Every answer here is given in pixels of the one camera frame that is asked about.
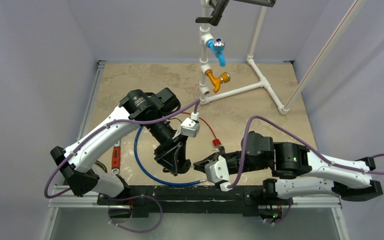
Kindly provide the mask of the key bunch with black fob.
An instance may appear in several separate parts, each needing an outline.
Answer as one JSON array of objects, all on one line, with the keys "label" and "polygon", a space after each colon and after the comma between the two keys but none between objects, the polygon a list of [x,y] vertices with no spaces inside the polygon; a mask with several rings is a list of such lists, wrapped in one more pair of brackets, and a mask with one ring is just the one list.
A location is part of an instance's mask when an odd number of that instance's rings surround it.
[{"label": "key bunch with black fob", "polygon": [[220,153],[222,150],[223,150],[222,147],[218,147],[218,148],[213,149],[212,151]]}]

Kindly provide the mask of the black padlock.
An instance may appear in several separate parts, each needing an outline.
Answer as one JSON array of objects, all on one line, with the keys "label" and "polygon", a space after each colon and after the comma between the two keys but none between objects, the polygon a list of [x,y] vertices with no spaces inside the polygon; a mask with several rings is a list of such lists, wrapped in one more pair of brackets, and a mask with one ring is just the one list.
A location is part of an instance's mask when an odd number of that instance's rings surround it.
[{"label": "black padlock", "polygon": [[175,166],[170,170],[173,176],[186,174],[191,168],[191,161],[186,159],[185,161],[178,161]]}]

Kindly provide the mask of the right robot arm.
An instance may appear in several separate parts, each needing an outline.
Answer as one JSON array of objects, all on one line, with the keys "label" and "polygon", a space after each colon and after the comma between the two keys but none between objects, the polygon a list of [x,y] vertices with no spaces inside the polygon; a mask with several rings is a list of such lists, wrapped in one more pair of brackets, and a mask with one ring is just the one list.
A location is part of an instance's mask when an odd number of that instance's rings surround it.
[{"label": "right robot arm", "polygon": [[248,195],[268,204],[308,195],[339,196],[344,201],[365,202],[383,194],[382,185],[365,170],[374,170],[374,159],[355,161],[327,157],[292,142],[274,142],[272,137],[250,131],[246,140],[243,172],[271,170],[272,178],[262,182],[262,189]]}]

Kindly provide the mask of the red cable seal lock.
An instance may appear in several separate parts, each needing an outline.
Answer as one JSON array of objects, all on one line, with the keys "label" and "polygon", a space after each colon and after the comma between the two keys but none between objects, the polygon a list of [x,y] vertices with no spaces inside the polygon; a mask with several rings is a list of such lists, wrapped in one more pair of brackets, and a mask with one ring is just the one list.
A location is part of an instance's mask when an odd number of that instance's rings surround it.
[{"label": "red cable seal lock", "polygon": [[[187,115],[187,117],[185,117],[184,119],[179,119],[178,122],[179,122],[179,126],[180,124],[183,122],[183,120],[185,120],[186,118],[190,117],[191,116],[191,113],[192,112],[182,112],[181,115]],[[213,148],[220,148],[222,146],[222,142],[221,140],[217,137],[217,134],[215,133],[214,129],[212,128],[212,126],[208,123],[208,121],[206,121],[204,118],[202,118],[199,114],[199,119],[198,119],[198,122],[200,124],[200,127],[201,127],[201,124],[203,124],[205,126],[205,128],[208,130],[208,132],[210,133],[211,135],[211,145],[213,146]]]}]

